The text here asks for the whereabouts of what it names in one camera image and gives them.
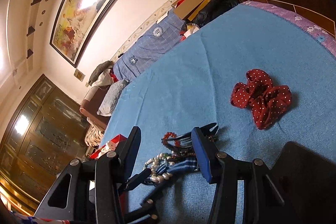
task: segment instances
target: round logo patch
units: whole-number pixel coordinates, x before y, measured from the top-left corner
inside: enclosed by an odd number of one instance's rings
[[[138,62],[138,59],[135,56],[132,56],[129,59],[129,62],[130,62],[131,65],[135,65]]]
[[[161,27],[156,27],[153,31],[153,35],[155,37],[160,37],[162,35],[162,28]]]

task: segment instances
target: scrunchie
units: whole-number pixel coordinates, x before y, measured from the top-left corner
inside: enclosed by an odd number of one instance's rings
[[[292,94],[286,85],[273,86],[269,75],[260,69],[246,73],[247,85],[237,83],[231,94],[231,105],[252,107],[253,120],[258,129],[265,129],[286,112]]]

